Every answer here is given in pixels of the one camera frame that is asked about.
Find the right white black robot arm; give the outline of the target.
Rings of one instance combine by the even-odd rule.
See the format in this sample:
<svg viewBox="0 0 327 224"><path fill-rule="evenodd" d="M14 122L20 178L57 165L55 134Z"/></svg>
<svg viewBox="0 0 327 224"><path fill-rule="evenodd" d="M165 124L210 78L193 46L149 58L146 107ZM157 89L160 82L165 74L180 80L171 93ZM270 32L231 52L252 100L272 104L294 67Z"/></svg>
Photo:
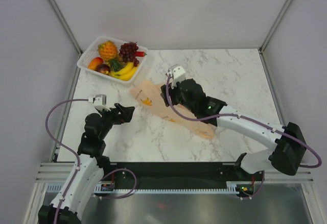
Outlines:
<svg viewBox="0 0 327 224"><path fill-rule="evenodd" d="M207 96L193 79L161 86L161 97L167 107L174 109L182 105L195 118L194 121L215 127L233 130L249 137L265 150L257 153L242 153L233 165L234 176L246 180L251 175L275 169L285 175L294 176L306 152L306 143L298 125L275 125L242 114L226 102Z"/></svg>

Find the fake orange pineapple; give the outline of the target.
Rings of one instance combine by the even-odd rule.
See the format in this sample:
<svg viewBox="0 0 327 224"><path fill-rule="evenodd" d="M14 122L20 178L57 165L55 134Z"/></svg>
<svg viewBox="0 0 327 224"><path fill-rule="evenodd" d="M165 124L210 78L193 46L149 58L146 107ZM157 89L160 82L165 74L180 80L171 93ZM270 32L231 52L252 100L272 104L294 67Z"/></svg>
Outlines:
<svg viewBox="0 0 327 224"><path fill-rule="evenodd" d="M99 44L98 53L104 63L109 65L112 71L117 72L123 68L118 49L112 41L106 41Z"/></svg>

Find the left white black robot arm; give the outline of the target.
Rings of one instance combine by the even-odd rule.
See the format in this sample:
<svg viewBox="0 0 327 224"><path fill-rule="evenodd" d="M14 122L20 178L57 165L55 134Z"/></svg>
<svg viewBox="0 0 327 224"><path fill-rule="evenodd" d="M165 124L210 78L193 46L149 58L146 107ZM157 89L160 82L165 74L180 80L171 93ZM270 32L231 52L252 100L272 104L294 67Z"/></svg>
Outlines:
<svg viewBox="0 0 327 224"><path fill-rule="evenodd" d="M81 142L72 152L76 157L74 166L50 205L41 206L39 223L81 223L96 185L111 176L110 160L103 155L104 139L114 125L130 122L135 108L119 103L109 108L105 102L96 101L92 105L96 112L87 115Z"/></svg>

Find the fake dark red grapes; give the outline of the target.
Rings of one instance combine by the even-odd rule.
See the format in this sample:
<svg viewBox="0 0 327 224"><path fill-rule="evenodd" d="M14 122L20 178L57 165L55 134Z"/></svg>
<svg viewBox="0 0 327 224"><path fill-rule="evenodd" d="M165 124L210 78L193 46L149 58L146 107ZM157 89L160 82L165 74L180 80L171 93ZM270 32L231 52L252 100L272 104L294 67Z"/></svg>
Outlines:
<svg viewBox="0 0 327 224"><path fill-rule="evenodd" d="M136 42L124 43L120 47L119 56L124 63L133 63L135 67L138 66L139 61L136 58L136 52L138 51L138 46Z"/></svg>

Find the peach banana-print plastic bag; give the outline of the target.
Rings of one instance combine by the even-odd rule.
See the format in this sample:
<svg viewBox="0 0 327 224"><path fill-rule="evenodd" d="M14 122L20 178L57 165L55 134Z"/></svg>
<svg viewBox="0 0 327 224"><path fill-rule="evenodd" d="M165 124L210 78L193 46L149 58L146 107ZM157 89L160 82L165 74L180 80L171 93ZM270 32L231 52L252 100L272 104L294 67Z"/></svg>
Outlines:
<svg viewBox="0 0 327 224"><path fill-rule="evenodd" d="M216 130L214 126L200 121L185 120L169 106L166 106L160 95L161 86L162 84L154 84L149 80L143 80L139 85L130 89L130 94L151 114L176 125L179 124L204 139L214 138Z"/></svg>

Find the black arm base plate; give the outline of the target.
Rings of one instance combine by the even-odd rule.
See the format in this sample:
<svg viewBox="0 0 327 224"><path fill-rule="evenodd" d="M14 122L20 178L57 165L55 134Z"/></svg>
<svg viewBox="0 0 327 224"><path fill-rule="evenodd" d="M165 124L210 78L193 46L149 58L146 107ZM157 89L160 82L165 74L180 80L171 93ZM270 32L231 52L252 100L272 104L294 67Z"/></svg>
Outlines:
<svg viewBox="0 0 327 224"><path fill-rule="evenodd" d="M104 174L119 168L135 174L115 172L117 189L213 189L226 187L226 182L260 182L263 177L260 172L239 177L233 163L223 162L107 162L102 168Z"/></svg>

